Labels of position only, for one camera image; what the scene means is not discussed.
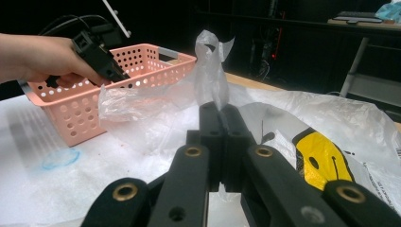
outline human arm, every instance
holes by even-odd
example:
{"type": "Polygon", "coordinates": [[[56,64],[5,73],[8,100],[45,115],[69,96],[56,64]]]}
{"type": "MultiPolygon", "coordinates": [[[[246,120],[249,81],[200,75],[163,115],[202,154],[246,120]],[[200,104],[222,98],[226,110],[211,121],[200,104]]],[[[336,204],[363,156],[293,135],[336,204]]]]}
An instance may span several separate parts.
{"type": "Polygon", "coordinates": [[[42,82],[50,75],[60,76],[61,87],[71,87],[84,78],[98,86],[110,83],[76,53],[71,39],[0,33],[0,83],[42,82]]]}

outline yellow print on bag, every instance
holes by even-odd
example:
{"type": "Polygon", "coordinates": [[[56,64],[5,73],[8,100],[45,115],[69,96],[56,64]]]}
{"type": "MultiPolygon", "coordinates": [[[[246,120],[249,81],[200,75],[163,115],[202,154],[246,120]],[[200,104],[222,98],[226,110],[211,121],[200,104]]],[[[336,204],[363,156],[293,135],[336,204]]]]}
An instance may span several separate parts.
{"type": "Polygon", "coordinates": [[[329,181],[354,181],[340,149],[321,133],[309,128],[292,143],[297,149],[297,170],[310,185],[323,190],[329,181]]]}

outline basket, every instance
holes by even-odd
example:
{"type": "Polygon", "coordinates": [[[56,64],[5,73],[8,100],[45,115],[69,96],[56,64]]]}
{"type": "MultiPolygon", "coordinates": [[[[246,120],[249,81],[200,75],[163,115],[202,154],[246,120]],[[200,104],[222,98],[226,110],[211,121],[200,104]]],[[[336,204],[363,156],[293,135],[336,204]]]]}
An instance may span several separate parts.
{"type": "MultiPolygon", "coordinates": [[[[111,50],[130,76],[106,88],[138,88],[172,84],[188,75],[196,58],[152,44],[136,44],[111,50]]],[[[29,100],[40,106],[65,143],[72,147],[105,132],[98,125],[100,88],[89,80],[72,88],[51,88],[45,82],[29,82],[29,100]]]]}

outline blue marking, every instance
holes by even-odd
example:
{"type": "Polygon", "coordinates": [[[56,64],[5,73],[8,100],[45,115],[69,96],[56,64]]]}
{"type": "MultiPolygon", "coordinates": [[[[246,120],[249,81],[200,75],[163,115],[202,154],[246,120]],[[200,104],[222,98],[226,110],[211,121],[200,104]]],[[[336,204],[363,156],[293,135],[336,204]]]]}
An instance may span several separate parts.
{"type": "Polygon", "coordinates": [[[74,148],[60,149],[49,153],[42,161],[42,168],[51,170],[57,167],[69,166],[79,158],[80,152],[74,148]]]}

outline table surface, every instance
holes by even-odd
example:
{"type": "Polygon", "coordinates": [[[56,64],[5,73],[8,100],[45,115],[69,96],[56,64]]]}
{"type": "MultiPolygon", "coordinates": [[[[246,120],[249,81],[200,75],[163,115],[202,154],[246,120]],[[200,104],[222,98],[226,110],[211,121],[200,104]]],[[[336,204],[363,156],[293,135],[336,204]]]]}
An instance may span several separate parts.
{"type": "MultiPolygon", "coordinates": [[[[229,73],[227,79],[250,88],[283,91],[229,73]]],[[[107,132],[67,147],[43,110],[26,96],[0,101],[0,118],[0,204],[7,204],[0,205],[0,226],[15,220],[26,224],[72,221],[71,225],[64,226],[77,226],[82,214],[86,214],[98,193],[109,183],[132,176],[149,182],[169,168],[169,162],[158,160],[155,169],[149,165],[151,157],[131,152],[127,144],[107,132]],[[144,175],[144,169],[149,168],[152,171],[144,175]]],[[[401,130],[401,125],[397,124],[397,128],[401,130]]],[[[214,202],[219,204],[209,204],[209,221],[220,218],[219,212],[215,216],[211,214],[217,207],[237,214],[238,218],[230,221],[244,221],[239,200],[214,202]]],[[[247,223],[228,226],[247,226],[247,223]]]]}

